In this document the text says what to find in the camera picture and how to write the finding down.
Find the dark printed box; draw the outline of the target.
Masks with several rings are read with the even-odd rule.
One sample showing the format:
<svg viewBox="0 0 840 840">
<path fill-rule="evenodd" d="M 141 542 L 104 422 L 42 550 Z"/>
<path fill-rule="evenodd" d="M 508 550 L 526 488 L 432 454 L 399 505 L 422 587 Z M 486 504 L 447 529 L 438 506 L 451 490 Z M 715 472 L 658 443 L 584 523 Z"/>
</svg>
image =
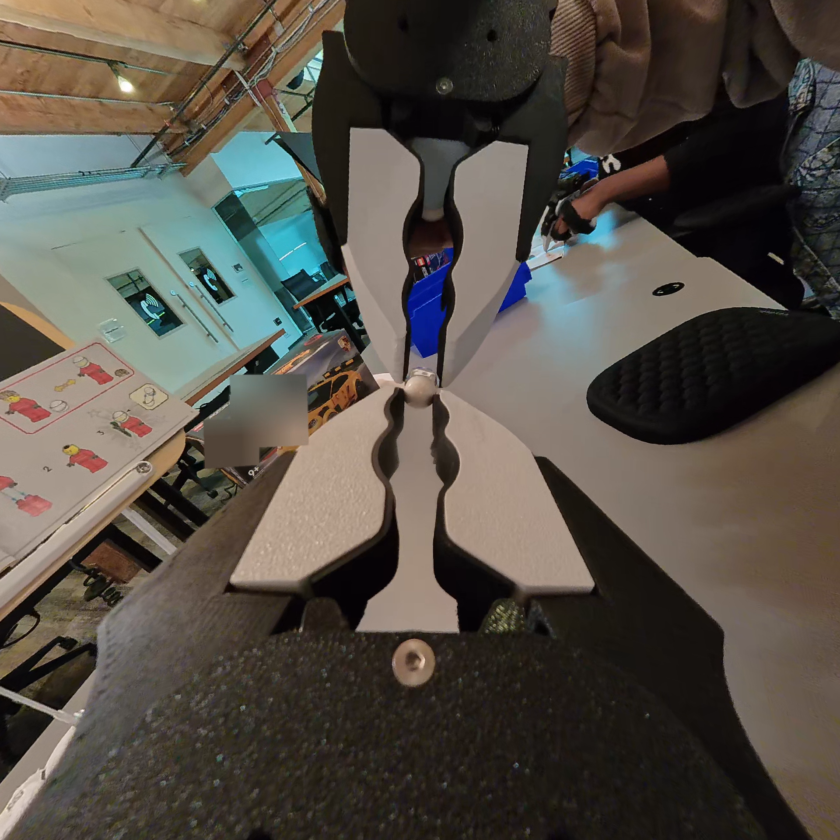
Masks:
<svg viewBox="0 0 840 840">
<path fill-rule="evenodd" d="M 438 270 L 445 269 L 452 261 L 454 250 L 444 248 L 429 255 L 415 256 L 410 259 L 413 283 L 429 277 Z"/>
</svg>

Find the black cloth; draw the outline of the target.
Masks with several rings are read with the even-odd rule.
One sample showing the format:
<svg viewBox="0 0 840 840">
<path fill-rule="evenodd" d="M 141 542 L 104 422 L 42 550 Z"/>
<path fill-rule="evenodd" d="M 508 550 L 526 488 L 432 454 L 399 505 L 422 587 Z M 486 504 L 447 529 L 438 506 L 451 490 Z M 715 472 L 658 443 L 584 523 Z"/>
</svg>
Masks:
<svg viewBox="0 0 840 840">
<path fill-rule="evenodd" d="M 703 313 L 631 352 L 589 384 L 590 413 L 651 445 L 729 430 L 838 365 L 838 321 L 800 311 Z"/>
</svg>

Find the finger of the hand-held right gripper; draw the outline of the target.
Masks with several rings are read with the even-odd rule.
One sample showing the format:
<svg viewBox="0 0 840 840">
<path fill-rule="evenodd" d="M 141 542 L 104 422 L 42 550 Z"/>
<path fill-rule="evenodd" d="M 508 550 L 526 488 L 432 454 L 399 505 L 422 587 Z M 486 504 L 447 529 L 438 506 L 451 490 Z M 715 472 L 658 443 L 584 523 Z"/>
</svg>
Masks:
<svg viewBox="0 0 840 840">
<path fill-rule="evenodd" d="M 408 347 L 405 227 L 421 195 L 422 174 L 415 154 L 385 130 L 350 130 L 343 257 L 371 344 L 396 382 L 404 380 Z"/>
<path fill-rule="evenodd" d="M 529 148 L 496 141 L 457 163 L 452 199 L 460 222 L 454 291 L 445 341 L 438 352 L 442 386 L 450 386 L 476 355 L 495 321 L 517 257 Z"/>
</svg>

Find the person's right hand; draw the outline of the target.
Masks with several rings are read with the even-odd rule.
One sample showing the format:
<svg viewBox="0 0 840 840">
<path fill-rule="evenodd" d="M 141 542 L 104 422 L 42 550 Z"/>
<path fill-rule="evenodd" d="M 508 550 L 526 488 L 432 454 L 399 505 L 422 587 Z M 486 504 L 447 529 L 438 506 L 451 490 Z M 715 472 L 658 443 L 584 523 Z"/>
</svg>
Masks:
<svg viewBox="0 0 840 840">
<path fill-rule="evenodd" d="M 428 256 L 453 248 L 453 237 L 445 219 L 421 219 L 409 236 L 406 252 L 411 258 Z"/>
</svg>

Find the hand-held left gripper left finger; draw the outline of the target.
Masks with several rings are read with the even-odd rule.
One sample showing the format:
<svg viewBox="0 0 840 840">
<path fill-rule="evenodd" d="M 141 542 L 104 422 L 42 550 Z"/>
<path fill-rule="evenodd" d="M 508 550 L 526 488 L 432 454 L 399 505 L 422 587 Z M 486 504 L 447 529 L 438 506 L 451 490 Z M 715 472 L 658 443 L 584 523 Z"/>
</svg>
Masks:
<svg viewBox="0 0 840 840">
<path fill-rule="evenodd" d="M 235 592 L 329 598 L 357 628 L 395 577 L 391 478 L 403 391 L 381 387 L 329 421 L 292 457 L 229 579 Z"/>
</svg>

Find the instruction booklet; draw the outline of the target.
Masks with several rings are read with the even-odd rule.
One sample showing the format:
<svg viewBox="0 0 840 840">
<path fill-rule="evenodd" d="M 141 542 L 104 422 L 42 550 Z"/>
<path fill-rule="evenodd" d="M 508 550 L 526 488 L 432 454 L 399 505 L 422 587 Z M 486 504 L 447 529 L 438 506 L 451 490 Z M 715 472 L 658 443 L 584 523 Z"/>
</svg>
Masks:
<svg viewBox="0 0 840 840">
<path fill-rule="evenodd" d="M 103 340 L 3 379 L 2 561 L 23 560 L 196 416 Z"/>
</svg>

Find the glass door with phone sign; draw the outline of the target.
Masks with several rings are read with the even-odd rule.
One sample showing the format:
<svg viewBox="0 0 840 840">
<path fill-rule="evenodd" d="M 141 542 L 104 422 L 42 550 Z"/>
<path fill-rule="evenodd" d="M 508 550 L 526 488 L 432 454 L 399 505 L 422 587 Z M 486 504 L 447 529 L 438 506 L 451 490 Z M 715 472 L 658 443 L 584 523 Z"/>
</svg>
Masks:
<svg viewBox="0 0 840 840">
<path fill-rule="evenodd" d="M 141 269 L 134 268 L 107 276 L 105 281 L 156 337 L 163 338 L 184 325 Z"/>
<path fill-rule="evenodd" d="M 196 288 L 215 306 L 236 298 L 233 289 L 200 248 L 185 250 L 179 253 L 179 257 L 191 271 Z"/>
</svg>

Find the yellow car picture box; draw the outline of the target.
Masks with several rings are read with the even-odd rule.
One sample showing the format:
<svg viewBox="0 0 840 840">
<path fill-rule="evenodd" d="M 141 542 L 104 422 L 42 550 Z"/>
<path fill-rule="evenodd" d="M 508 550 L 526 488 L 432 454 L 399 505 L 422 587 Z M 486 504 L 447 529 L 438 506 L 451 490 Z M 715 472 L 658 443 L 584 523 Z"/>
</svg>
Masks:
<svg viewBox="0 0 840 840">
<path fill-rule="evenodd" d="M 344 330 L 318 333 L 295 345 L 273 375 L 306 375 L 308 433 L 378 389 L 378 384 Z"/>
</svg>

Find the person's right forearm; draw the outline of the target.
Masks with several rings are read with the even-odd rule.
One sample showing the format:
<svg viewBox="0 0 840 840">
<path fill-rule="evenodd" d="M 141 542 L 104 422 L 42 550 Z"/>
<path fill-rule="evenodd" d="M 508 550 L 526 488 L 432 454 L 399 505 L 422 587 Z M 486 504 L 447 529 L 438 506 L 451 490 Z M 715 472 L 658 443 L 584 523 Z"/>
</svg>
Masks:
<svg viewBox="0 0 840 840">
<path fill-rule="evenodd" d="M 810 59 L 839 68 L 838 1 L 559 1 L 568 144 L 604 156 L 780 95 Z"/>
</svg>

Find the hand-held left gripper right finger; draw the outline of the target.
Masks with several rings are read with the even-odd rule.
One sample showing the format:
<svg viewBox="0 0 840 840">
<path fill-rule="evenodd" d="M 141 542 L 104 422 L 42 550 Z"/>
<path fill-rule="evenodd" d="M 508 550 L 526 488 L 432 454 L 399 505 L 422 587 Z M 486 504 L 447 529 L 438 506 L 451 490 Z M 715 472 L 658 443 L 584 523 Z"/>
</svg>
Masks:
<svg viewBox="0 0 840 840">
<path fill-rule="evenodd" d="M 590 595 L 595 581 L 531 450 L 449 391 L 433 404 L 432 452 L 442 487 L 434 575 L 456 603 L 459 629 L 492 605 Z"/>
</svg>

